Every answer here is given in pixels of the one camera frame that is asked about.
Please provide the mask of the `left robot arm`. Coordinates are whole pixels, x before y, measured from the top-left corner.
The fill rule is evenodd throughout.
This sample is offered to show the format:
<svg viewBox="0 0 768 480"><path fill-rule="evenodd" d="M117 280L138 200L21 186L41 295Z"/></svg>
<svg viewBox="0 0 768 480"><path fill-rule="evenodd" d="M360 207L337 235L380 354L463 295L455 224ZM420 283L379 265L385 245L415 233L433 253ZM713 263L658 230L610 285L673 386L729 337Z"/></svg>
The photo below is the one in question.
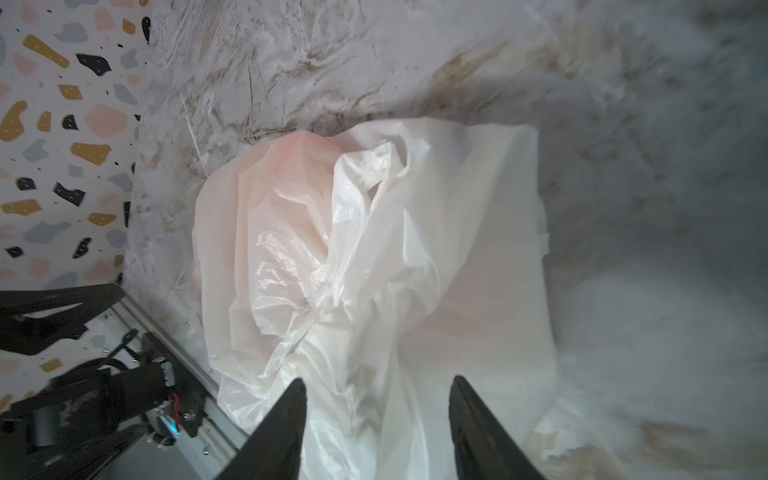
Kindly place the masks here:
<svg viewBox="0 0 768 480"><path fill-rule="evenodd" d="M60 340L77 340L86 325L125 296L111 283L1 294L1 349L34 356ZM129 330L103 358L51 379L1 415L4 479L94 479L143 437L156 436L148 411L171 400L170 361L128 367L117 355L137 337Z"/></svg>

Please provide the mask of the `white plastic bag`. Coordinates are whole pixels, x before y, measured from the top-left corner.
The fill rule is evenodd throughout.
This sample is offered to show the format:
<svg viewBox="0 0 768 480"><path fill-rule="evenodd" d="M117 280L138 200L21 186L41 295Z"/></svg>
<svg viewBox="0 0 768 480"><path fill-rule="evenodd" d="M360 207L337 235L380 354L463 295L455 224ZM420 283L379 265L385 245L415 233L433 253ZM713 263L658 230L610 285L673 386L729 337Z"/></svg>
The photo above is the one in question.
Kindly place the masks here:
<svg viewBox="0 0 768 480"><path fill-rule="evenodd" d="M218 402L252 432L307 389L303 479L452 479L465 377L524 441L557 360L527 125L381 120L260 142L215 170L193 248Z"/></svg>

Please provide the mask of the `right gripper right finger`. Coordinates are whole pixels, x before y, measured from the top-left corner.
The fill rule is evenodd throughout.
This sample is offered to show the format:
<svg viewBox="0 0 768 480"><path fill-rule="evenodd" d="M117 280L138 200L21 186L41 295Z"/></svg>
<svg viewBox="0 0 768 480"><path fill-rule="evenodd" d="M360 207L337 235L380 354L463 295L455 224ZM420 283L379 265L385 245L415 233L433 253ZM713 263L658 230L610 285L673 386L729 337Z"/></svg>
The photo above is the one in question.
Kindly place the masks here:
<svg viewBox="0 0 768 480"><path fill-rule="evenodd" d="M464 376L453 379L448 417L459 480L545 480Z"/></svg>

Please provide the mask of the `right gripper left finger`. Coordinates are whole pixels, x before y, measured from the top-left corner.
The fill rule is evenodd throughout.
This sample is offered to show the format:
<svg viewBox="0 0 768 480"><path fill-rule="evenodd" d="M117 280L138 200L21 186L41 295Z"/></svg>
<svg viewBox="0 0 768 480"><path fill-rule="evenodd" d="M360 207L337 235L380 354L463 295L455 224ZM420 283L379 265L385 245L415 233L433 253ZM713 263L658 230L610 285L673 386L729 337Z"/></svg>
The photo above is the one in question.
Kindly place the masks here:
<svg viewBox="0 0 768 480"><path fill-rule="evenodd" d="M217 480L297 480L307 419L307 390L294 379Z"/></svg>

